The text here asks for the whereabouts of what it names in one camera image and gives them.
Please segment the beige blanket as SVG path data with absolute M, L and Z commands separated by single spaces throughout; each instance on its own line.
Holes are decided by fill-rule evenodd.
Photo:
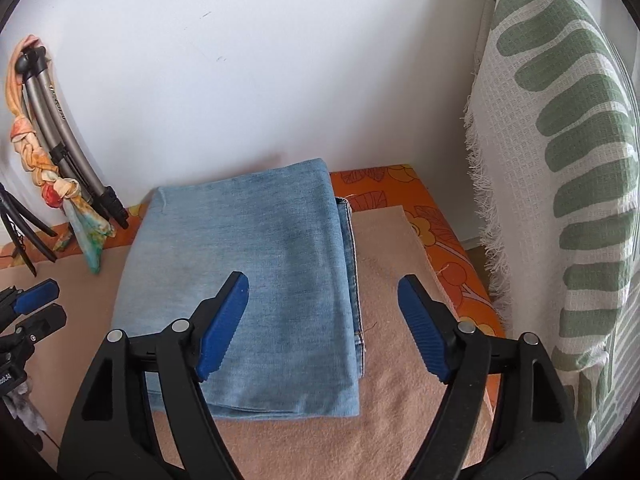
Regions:
M 426 437 L 445 387 L 430 374 L 397 303 L 397 284 L 416 274 L 437 298 L 424 250 L 397 207 L 352 217 L 357 246 L 366 371 L 360 414 L 353 418 L 228 420 L 216 426 L 247 479 L 400 479 Z M 67 313 L 62 330 L 37 344 L 27 363 L 32 403 L 47 423 L 42 457 L 58 461 L 70 408 L 100 342 L 111 326 L 115 296 L 129 249 L 104 252 L 100 274 L 81 256 L 1 272 L 3 287 L 29 288 L 54 278 Z

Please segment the grey folded tripod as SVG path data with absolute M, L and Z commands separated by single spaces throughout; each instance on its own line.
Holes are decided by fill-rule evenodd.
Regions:
M 58 100 L 48 71 L 45 47 L 24 47 L 14 68 L 23 77 L 28 104 L 43 135 L 52 162 L 63 177 L 75 179 L 81 196 L 105 220 L 114 220 L 127 229 L 128 210 L 115 191 L 104 185 L 88 162 Z

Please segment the orange floral scarf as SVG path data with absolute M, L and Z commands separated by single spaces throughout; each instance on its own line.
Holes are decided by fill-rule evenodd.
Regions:
M 107 240 L 116 235 L 113 220 L 105 220 L 82 196 L 79 183 L 63 177 L 61 170 L 52 162 L 43 135 L 28 104 L 23 77 L 14 68 L 18 54 L 24 47 L 40 47 L 41 40 L 28 35 L 14 48 L 4 82 L 6 107 L 13 116 L 9 138 L 14 152 L 20 156 L 23 170 L 29 174 L 43 203 L 51 209 L 62 211 L 68 223 L 67 231 L 58 236 L 54 253 L 64 249 L 71 240 L 85 257 L 90 271 L 101 270 L 101 256 Z

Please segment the orange floral bed sheet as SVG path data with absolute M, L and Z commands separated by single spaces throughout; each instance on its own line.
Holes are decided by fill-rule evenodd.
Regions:
M 476 322 L 488 335 L 504 334 L 487 293 L 484 249 L 472 240 L 459 242 L 427 186 L 411 166 L 335 171 L 331 174 L 331 182 L 334 194 L 348 200 L 355 212 L 401 206 L 456 311 Z M 37 275 L 30 273 L 13 243 L 1 244 L 1 286 L 26 288 L 48 276 L 54 278 L 60 284 L 62 305 L 68 313 L 67 328 L 80 322 L 80 316 L 72 312 L 70 298 L 74 292 L 81 295 L 96 292 L 107 301 L 105 307 L 91 307 L 80 314 L 89 320 L 89 327 L 80 331 L 82 341 L 88 344 L 81 352 L 82 361 L 73 363 L 66 370 L 65 350 L 61 347 L 64 338 L 53 336 L 46 339 L 43 349 L 27 362 L 28 377 L 35 389 L 32 402 L 47 420 L 70 410 L 91 353 L 98 348 L 107 311 L 115 301 L 115 283 L 122 273 L 115 264 L 121 263 L 128 252 L 148 207 L 149 203 L 143 202 L 129 208 L 129 228 L 117 228 L 116 235 L 106 241 L 101 272 L 96 275 L 90 272 L 84 255 L 73 240 L 56 253 L 58 260 L 55 263 L 44 258 L 32 242 L 26 240 L 26 254 L 37 268 Z

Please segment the light blue denim pants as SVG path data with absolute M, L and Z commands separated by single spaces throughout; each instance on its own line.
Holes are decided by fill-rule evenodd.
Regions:
M 202 387 L 213 416 L 357 416 L 364 348 L 352 211 L 323 160 L 158 188 L 112 324 L 129 336 L 159 332 L 234 271 L 247 277 L 248 303 Z

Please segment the green white patterned cushion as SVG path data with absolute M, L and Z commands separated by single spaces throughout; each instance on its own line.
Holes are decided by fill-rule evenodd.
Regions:
M 495 307 L 593 462 L 639 396 L 639 109 L 584 0 L 486 0 L 466 143 Z

